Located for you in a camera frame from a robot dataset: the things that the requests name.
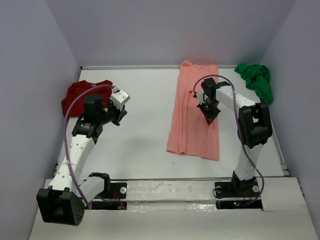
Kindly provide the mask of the pink t-shirt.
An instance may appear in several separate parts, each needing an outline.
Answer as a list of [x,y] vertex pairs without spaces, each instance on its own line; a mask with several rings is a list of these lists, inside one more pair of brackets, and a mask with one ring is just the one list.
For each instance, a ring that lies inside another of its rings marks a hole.
[[195,86],[200,78],[218,73],[213,63],[197,65],[185,60],[180,64],[167,152],[219,160],[219,121],[208,124],[193,97],[193,89],[202,91],[200,83]]

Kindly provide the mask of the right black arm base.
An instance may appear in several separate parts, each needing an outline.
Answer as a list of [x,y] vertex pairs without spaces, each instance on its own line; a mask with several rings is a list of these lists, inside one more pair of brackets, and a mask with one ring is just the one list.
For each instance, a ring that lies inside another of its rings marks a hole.
[[214,183],[212,195],[218,210],[263,209],[257,178],[240,180],[235,172],[227,181]]

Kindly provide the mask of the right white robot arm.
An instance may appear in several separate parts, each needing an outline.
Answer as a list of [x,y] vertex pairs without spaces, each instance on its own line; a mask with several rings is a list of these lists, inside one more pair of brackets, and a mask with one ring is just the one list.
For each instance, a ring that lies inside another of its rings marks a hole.
[[197,107],[211,124],[219,115],[218,105],[224,104],[235,114],[237,135],[241,143],[239,159],[230,181],[215,183],[218,199],[240,198],[247,193],[258,196],[257,162],[260,152],[273,134],[269,107],[264,102],[254,102],[236,93],[235,87],[226,77],[216,82],[216,75],[208,75],[197,81],[202,90],[194,91]]

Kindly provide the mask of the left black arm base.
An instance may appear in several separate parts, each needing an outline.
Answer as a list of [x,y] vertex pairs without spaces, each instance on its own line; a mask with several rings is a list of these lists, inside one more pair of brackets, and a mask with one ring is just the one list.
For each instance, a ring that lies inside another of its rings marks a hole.
[[123,181],[112,181],[109,174],[93,172],[89,178],[103,180],[103,191],[91,201],[92,210],[126,210],[127,209],[127,188]]

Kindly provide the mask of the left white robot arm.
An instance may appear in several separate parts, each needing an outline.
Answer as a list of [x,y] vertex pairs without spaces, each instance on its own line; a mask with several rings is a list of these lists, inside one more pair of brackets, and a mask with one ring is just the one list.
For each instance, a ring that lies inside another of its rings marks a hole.
[[84,98],[84,111],[76,121],[71,140],[65,147],[65,158],[48,186],[39,189],[36,195],[45,223],[78,226],[85,209],[91,208],[94,199],[105,201],[113,197],[117,209],[125,207],[119,197],[123,188],[113,187],[109,174],[93,172],[83,183],[79,183],[79,180],[103,126],[108,123],[118,126],[127,114],[125,104],[129,100],[130,96],[124,90],[112,93],[107,104],[99,94]]

